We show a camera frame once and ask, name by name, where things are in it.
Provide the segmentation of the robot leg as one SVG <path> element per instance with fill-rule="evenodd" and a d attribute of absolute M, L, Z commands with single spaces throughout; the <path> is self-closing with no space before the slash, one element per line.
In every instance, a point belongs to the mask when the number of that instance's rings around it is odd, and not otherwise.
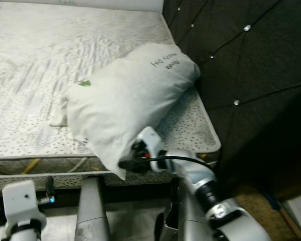
<path fill-rule="evenodd" d="M 155 221 L 154 241 L 212 241 L 205 214 L 180 178 L 171 180 L 170 200 Z"/>
<path fill-rule="evenodd" d="M 111 240 L 101 188 L 101 176 L 90 176 L 83 180 L 80 188 L 74 241 Z"/>

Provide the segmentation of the dark tufted headboard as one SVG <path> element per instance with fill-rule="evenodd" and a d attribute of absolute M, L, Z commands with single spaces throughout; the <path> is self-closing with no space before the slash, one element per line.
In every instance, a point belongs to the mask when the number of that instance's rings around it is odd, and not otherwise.
<path fill-rule="evenodd" d="M 221 140 L 222 186 L 301 193 L 301 0 L 164 0 Z"/>

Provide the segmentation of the white quilted mattress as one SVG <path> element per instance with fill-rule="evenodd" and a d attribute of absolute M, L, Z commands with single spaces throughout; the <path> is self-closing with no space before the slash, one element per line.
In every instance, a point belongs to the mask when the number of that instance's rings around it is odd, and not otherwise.
<path fill-rule="evenodd" d="M 100 174 L 114 185 L 168 181 L 163 174 L 121 181 L 66 127 L 50 126 L 70 84 L 148 42 L 174 43 L 160 13 L 0 0 L 0 190 L 27 179 L 41 188 L 47 176 L 61 188 Z"/>

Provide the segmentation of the brown coir doormat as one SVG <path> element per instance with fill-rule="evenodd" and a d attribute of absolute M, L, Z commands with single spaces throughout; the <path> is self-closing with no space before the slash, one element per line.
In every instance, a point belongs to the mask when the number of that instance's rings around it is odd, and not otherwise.
<path fill-rule="evenodd" d="M 273 209 L 267 199 L 247 185 L 235 189 L 237 200 L 265 229 L 272 241 L 298 241 L 281 211 Z"/>

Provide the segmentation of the robot right leg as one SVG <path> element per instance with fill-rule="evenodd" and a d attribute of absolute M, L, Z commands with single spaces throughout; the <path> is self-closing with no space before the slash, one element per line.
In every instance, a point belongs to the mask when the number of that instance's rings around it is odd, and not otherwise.
<path fill-rule="evenodd" d="M 180 178 L 171 180 L 170 200 L 155 221 L 154 241 L 212 241 L 205 214 Z"/>

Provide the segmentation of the robot left leg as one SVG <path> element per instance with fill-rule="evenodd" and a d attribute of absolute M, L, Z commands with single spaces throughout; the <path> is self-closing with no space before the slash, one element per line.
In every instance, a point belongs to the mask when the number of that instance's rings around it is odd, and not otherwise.
<path fill-rule="evenodd" d="M 111 240 L 101 188 L 101 176 L 90 176 L 83 180 L 80 188 L 74 241 Z"/>

